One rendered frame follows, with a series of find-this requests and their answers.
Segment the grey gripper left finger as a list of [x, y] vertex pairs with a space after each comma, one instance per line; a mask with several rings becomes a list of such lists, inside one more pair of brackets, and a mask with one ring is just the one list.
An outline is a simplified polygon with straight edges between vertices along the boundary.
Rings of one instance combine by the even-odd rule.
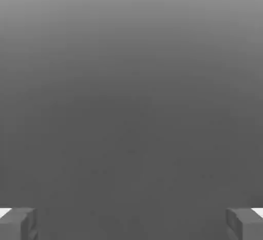
[[0, 240], [39, 240], [37, 209], [0, 208]]

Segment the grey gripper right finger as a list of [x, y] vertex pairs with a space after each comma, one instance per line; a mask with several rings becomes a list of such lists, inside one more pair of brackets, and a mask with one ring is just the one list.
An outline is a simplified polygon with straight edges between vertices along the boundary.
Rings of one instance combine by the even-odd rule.
[[228, 240], [263, 240], [263, 208], [227, 208]]

